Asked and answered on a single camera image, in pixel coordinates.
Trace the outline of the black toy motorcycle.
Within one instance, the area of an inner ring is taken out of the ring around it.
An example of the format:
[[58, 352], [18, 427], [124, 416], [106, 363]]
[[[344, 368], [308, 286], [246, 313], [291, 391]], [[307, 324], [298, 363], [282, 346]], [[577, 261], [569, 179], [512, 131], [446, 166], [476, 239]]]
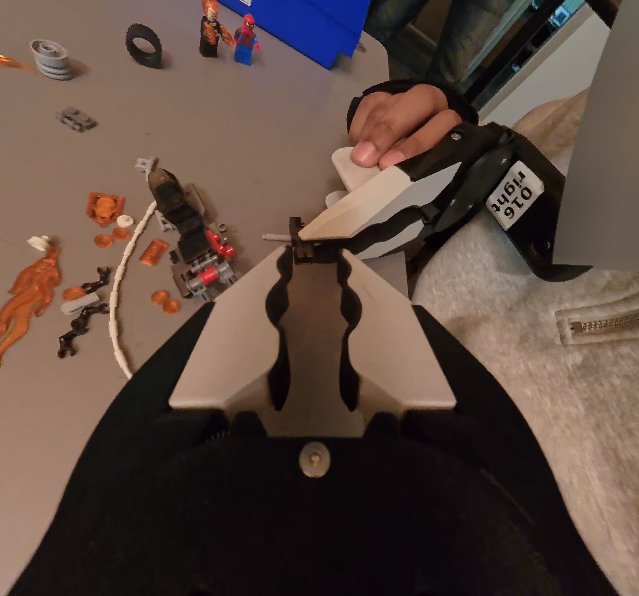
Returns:
[[214, 302], [238, 279], [233, 261], [235, 249], [224, 229], [206, 220], [196, 189], [185, 189], [171, 172], [155, 168], [148, 184], [156, 211], [178, 234], [170, 252], [172, 277], [184, 299]]

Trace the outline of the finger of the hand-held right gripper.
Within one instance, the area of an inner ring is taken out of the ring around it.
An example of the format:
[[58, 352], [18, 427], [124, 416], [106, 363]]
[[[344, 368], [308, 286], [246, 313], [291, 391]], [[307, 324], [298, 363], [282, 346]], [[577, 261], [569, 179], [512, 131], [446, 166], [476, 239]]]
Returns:
[[344, 252], [364, 260], [400, 251], [426, 227], [422, 209], [370, 212], [328, 209], [319, 216], [319, 260], [340, 261]]
[[456, 162], [413, 180], [398, 166], [381, 171], [307, 224], [301, 241], [348, 240], [369, 227], [386, 223], [405, 209], [431, 219], [431, 203], [451, 184], [461, 166]]

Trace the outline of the red and blue minifigure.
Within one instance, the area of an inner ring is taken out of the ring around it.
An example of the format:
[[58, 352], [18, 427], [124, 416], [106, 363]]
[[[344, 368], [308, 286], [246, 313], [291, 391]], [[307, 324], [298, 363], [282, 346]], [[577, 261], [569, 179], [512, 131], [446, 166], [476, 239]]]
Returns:
[[254, 51], [261, 49], [259, 40], [254, 31], [255, 20], [251, 13], [244, 15], [243, 24], [236, 29], [234, 34], [234, 60], [242, 65], [251, 65]]

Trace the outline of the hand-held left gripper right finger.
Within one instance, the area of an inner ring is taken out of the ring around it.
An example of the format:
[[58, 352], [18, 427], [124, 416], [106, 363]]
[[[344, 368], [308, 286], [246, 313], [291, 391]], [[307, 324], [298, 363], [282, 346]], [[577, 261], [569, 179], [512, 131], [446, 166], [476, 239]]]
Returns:
[[339, 389], [350, 411], [448, 411], [457, 400], [416, 308], [368, 265], [340, 250]]

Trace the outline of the person's right hand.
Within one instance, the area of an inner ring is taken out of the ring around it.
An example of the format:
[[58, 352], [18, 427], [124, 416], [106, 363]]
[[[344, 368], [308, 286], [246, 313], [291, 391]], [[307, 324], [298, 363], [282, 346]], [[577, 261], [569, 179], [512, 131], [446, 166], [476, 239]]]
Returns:
[[433, 86], [419, 84], [395, 95], [377, 91], [363, 97], [353, 115], [350, 159], [384, 170], [432, 149], [461, 122]]

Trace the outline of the flame-headed black minifigure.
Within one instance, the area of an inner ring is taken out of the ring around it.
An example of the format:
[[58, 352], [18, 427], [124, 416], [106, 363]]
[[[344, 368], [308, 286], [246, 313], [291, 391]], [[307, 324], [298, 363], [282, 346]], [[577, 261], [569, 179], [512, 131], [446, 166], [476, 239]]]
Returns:
[[202, 8], [199, 51], [205, 58], [218, 58], [219, 43], [234, 48], [235, 40], [219, 21], [219, 3], [216, 0], [202, 0]]

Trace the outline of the light grey bar piece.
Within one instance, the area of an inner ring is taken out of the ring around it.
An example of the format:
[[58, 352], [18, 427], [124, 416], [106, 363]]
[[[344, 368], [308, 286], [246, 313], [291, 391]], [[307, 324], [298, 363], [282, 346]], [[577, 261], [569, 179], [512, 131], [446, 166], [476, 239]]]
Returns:
[[98, 293], [92, 292], [61, 304], [60, 310], [65, 316], [78, 316], [86, 307], [100, 303], [102, 303], [102, 301]]

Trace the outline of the grey panel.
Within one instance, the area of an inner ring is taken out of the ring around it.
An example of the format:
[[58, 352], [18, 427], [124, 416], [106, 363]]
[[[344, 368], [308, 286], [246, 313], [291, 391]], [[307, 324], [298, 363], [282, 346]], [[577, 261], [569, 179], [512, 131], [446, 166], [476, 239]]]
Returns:
[[590, 87], [553, 262], [638, 269], [638, 0], [623, 0]]

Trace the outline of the large orange flame piece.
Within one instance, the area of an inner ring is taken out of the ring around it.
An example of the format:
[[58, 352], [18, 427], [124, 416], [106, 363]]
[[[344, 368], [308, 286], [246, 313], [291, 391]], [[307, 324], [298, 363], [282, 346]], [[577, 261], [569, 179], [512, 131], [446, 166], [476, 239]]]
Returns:
[[41, 316], [60, 285], [60, 248], [49, 247], [44, 256], [18, 275], [9, 290], [11, 299], [1, 310], [1, 358], [28, 332], [32, 318]]

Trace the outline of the orange rectangular tile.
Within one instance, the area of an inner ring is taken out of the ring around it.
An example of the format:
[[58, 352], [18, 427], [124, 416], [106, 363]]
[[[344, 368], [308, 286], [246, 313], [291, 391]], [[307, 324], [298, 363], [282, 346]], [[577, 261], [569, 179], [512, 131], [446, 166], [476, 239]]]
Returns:
[[149, 267], [156, 266], [167, 251], [169, 244], [160, 239], [154, 239], [140, 255], [139, 262]]

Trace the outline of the black bracket piece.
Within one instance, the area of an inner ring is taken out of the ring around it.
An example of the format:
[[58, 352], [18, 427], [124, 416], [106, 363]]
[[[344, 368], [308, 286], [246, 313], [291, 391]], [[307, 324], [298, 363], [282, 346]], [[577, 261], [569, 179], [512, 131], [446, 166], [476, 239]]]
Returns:
[[315, 261], [314, 243], [301, 239], [300, 233], [304, 230], [305, 224], [301, 217], [289, 218], [290, 243], [293, 252], [293, 261], [297, 265], [311, 264]]

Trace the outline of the grey wheel hub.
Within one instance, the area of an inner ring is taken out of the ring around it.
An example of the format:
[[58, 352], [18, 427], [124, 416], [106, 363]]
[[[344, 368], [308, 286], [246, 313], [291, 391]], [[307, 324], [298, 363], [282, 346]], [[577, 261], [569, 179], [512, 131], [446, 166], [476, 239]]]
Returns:
[[54, 81], [70, 81], [75, 72], [64, 47], [56, 42], [35, 39], [29, 42], [37, 70]]

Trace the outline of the black rubber tyre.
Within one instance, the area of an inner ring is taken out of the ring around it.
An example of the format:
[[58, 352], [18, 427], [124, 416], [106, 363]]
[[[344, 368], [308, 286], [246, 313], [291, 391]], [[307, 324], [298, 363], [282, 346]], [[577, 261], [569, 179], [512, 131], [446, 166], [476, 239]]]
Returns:
[[[147, 42], [151, 50], [142, 50], [135, 40]], [[162, 43], [149, 26], [140, 23], [130, 25], [126, 31], [125, 45], [129, 55], [139, 65], [153, 69], [162, 68]]]

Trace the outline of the orange skull shield tile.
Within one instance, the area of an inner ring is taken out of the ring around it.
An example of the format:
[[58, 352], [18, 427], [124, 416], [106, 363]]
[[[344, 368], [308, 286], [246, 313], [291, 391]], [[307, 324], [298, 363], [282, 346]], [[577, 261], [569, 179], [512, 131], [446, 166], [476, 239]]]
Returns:
[[123, 214], [123, 208], [123, 196], [90, 192], [86, 203], [86, 215], [99, 227], [105, 228], [116, 222]]

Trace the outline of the dark grey hinge plate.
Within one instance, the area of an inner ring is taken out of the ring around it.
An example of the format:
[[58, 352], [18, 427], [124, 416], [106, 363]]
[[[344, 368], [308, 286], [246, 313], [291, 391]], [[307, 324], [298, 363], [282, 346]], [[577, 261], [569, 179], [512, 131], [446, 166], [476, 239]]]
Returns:
[[84, 111], [75, 107], [65, 107], [56, 112], [56, 119], [70, 129], [84, 133], [96, 128], [99, 123]]

